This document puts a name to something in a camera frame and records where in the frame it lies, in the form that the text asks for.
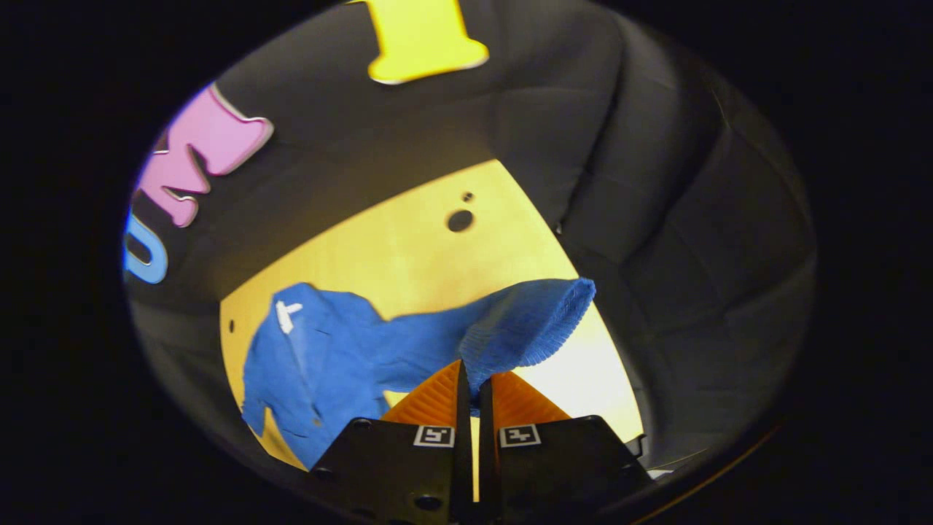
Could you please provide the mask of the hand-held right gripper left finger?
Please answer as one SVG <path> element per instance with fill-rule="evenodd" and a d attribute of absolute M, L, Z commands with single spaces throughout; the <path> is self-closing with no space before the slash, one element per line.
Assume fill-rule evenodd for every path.
<path fill-rule="evenodd" d="M 350 419 L 306 485 L 359 524 L 457 524 L 473 502 L 463 362 L 434 373 L 382 419 Z"/>

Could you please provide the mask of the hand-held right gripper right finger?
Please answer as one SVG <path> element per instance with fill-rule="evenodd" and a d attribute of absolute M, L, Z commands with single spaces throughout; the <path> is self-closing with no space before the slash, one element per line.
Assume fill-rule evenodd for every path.
<path fill-rule="evenodd" d="M 581 524 L 653 484 L 602 416 L 570 416 L 517 373 L 491 376 L 479 403 L 484 524 Z"/>

